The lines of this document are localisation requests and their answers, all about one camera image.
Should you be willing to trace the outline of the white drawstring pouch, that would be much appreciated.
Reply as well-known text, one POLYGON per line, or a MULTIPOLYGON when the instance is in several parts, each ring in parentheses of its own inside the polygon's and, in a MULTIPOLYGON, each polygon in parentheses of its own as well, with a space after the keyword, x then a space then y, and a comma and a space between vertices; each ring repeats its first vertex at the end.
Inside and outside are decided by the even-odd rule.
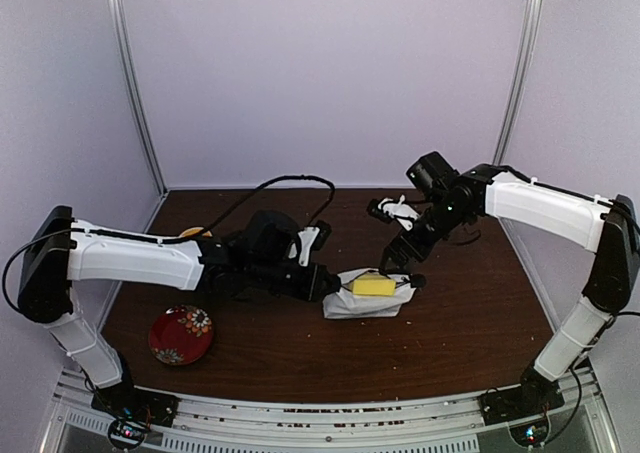
POLYGON ((412 300, 414 293, 426 285, 426 278, 422 274, 380 273, 374 268, 349 270, 338 275, 342 280, 341 290, 326 296, 322 301, 323 316, 329 320, 395 317, 402 306, 412 300), (349 289, 349 283, 365 273, 378 273, 394 279, 396 281, 394 295, 354 296, 349 289))

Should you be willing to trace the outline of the yellow sponge block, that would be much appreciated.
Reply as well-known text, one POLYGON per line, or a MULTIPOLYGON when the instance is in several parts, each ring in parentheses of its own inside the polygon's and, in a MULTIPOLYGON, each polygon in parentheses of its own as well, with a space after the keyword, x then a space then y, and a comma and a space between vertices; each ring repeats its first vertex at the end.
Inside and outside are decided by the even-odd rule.
POLYGON ((349 289, 354 296, 389 297, 395 293, 396 281, 378 273, 365 273, 353 279, 349 289))

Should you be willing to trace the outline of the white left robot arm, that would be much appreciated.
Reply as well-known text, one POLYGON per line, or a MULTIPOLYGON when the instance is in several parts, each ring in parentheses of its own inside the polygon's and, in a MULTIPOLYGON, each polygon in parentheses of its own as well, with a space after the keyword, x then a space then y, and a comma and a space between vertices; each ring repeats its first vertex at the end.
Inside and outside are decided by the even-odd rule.
POLYGON ((76 281, 111 280, 195 291, 218 278, 316 302, 340 289, 340 279, 312 261, 331 234, 319 221, 299 227, 277 211, 255 213, 244 229, 223 237, 196 232, 163 237, 109 230, 55 207, 22 252, 17 310, 44 325, 123 417, 144 397, 132 386, 124 358, 82 316, 76 281))

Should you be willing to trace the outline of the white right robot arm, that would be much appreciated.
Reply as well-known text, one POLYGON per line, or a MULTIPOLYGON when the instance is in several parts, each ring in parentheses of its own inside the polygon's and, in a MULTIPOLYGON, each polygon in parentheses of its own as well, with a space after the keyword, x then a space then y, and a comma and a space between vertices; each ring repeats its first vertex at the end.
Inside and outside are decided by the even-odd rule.
POLYGON ((571 192, 506 165, 482 163, 460 173, 437 151, 419 158, 406 175, 422 194, 424 211, 404 198, 373 200, 368 206, 370 215, 401 226, 383 250, 383 271, 402 271, 425 261, 440 240, 480 217, 522 223, 593 253, 579 300, 513 392, 519 413, 535 413, 550 399, 557 380, 629 303, 639 273, 633 201, 623 195, 608 199, 571 192))

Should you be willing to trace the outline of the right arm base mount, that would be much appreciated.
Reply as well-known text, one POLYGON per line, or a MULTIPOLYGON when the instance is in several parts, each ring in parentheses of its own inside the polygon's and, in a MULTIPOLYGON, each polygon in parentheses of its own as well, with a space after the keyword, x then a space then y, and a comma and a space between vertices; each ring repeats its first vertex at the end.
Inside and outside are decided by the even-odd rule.
POLYGON ((486 426, 540 416, 565 405, 557 389, 538 395, 523 386, 488 390, 478 401, 486 426))

